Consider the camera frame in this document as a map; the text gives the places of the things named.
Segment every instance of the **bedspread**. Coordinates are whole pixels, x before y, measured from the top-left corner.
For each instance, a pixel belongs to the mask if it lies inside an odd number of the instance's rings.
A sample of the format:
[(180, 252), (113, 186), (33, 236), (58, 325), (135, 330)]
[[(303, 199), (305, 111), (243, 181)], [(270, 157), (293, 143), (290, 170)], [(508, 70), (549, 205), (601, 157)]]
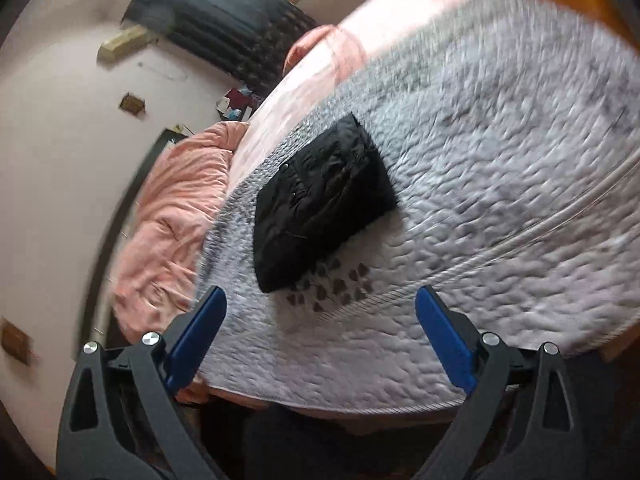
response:
[[(207, 234), (197, 293), (215, 284), (228, 298), (207, 383), (342, 413), (457, 405), (415, 318), (425, 283), (514, 346), (571, 354), (624, 330), (640, 313), (639, 90), (622, 40), (535, 0), (468, 0), (372, 60), (231, 192)], [(398, 211), (263, 294), (255, 196), (348, 112)]]

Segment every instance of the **red object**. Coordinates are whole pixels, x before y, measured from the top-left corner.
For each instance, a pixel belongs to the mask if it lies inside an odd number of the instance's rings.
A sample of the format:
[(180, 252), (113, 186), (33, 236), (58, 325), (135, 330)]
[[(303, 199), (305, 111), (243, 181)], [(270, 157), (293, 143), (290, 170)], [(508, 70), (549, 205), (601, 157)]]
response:
[(232, 88), (226, 93), (225, 97), (229, 99), (229, 106), (232, 110), (244, 110), (251, 102), (251, 96), (244, 95), (239, 90)]

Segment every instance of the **pink blanket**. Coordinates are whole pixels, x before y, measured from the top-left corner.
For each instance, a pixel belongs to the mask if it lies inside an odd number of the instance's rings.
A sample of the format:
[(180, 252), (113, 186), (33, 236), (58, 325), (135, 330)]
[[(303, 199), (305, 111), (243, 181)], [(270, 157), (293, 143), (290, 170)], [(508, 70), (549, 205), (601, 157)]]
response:
[(189, 309), (202, 239), (225, 201), (232, 155), (247, 127), (214, 124), (164, 152), (146, 178), (135, 234), (111, 277), (114, 314), (127, 340), (164, 332)]

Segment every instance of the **dark curtain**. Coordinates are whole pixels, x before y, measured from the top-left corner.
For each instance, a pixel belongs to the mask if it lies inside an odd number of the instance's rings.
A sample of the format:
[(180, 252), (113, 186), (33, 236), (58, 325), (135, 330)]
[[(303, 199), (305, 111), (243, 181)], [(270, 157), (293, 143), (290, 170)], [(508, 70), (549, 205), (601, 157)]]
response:
[(141, 23), (266, 96), (287, 52), (316, 26), (287, 0), (132, 0), (124, 19)]

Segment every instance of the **blue gripper pad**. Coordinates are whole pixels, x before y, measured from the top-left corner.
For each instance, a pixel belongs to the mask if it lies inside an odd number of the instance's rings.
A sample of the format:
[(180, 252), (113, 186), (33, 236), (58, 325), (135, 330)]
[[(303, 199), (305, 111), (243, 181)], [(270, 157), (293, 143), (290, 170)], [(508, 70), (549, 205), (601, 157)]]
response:
[(191, 384), (225, 316), (224, 290), (215, 287), (212, 292), (207, 291), (202, 306), (182, 332), (171, 353), (164, 358), (164, 386), (172, 394)]
[(474, 353), (425, 286), (415, 295), (415, 313), (449, 381), (470, 395), (478, 382), (474, 373)]

